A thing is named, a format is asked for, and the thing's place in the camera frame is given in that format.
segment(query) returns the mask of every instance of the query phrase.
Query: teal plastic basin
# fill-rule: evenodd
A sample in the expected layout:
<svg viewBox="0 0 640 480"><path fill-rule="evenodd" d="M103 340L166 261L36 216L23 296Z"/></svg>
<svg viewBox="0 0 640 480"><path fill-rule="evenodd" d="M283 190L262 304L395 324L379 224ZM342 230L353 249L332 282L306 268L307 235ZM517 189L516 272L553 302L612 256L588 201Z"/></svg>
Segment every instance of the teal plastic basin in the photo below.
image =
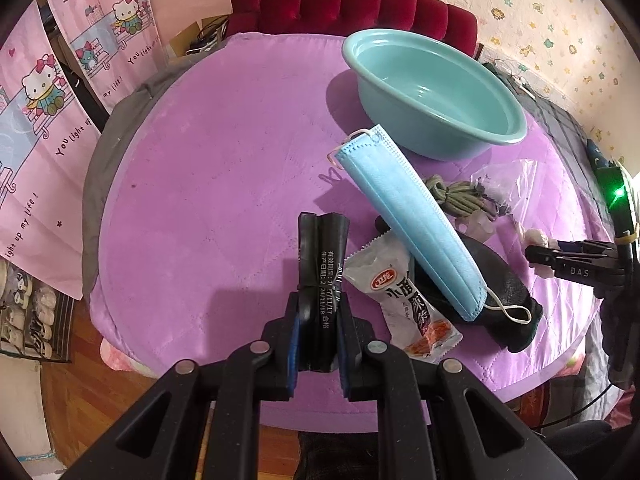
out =
<svg viewBox="0 0 640 480"><path fill-rule="evenodd" d="M412 152L459 160L516 144L527 121L515 97L480 63L452 46L404 30L351 34L342 56L358 75L369 118Z"/></svg>

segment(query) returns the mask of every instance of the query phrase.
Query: tufted headboard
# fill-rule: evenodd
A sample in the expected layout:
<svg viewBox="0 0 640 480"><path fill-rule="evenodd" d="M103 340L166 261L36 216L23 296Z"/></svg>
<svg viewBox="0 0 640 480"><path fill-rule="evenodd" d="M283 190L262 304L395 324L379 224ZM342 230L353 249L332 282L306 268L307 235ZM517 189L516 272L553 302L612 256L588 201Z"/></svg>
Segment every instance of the tufted headboard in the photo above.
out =
<svg viewBox="0 0 640 480"><path fill-rule="evenodd" d="M473 56L478 22L440 0L231 0L226 34L309 32L348 36L364 28L410 30Z"/></svg>

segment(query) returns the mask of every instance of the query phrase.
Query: triangular cutout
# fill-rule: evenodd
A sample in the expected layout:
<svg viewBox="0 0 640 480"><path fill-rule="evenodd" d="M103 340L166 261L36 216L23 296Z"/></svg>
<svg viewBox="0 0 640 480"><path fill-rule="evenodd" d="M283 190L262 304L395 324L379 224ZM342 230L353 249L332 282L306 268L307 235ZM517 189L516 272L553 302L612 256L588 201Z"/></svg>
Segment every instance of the triangular cutout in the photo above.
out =
<svg viewBox="0 0 640 480"><path fill-rule="evenodd" d="M140 458L151 456L171 394L165 392L140 413L116 439L116 447Z"/></svg>
<svg viewBox="0 0 640 480"><path fill-rule="evenodd" d="M496 458L524 445L522 437L475 390L465 393L484 452Z"/></svg>

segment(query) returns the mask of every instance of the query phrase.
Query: face mask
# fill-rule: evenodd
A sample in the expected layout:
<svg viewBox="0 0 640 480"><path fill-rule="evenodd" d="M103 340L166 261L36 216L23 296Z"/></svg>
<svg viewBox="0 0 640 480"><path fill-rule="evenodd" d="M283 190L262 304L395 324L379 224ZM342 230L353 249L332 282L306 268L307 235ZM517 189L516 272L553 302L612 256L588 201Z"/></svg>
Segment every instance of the face mask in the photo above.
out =
<svg viewBox="0 0 640 480"><path fill-rule="evenodd" d="M336 160L460 317L473 321L484 307L486 283L429 190L381 126L350 137Z"/></svg>

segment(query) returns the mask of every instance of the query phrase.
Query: black plastic package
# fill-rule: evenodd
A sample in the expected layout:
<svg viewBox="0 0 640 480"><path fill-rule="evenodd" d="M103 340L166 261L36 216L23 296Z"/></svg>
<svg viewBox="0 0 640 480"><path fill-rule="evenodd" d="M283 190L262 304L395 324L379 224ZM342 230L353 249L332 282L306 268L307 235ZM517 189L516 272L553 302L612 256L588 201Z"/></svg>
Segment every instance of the black plastic package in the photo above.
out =
<svg viewBox="0 0 640 480"><path fill-rule="evenodd" d="M337 307L342 291L349 219L339 213L298 217L300 369L337 367Z"/></svg>

